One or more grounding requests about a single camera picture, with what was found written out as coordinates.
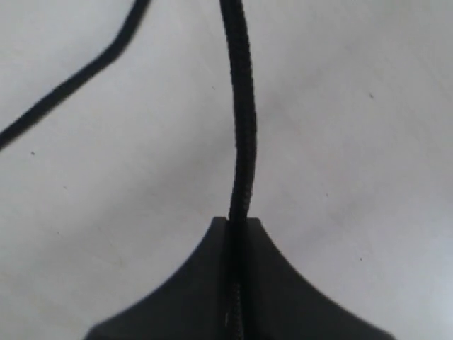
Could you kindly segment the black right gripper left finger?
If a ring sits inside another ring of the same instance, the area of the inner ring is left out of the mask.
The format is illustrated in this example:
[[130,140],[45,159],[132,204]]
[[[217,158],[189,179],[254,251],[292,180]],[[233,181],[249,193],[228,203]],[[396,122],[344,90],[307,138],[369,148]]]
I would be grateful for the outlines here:
[[87,339],[227,339],[227,220],[215,217],[194,252],[154,292],[97,324]]

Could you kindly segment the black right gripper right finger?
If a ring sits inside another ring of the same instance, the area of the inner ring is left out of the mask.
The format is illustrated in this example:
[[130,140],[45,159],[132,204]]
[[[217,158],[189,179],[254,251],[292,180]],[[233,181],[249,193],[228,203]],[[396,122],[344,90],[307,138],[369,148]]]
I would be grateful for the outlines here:
[[258,218],[241,231],[246,339],[392,339],[318,291],[282,255]]

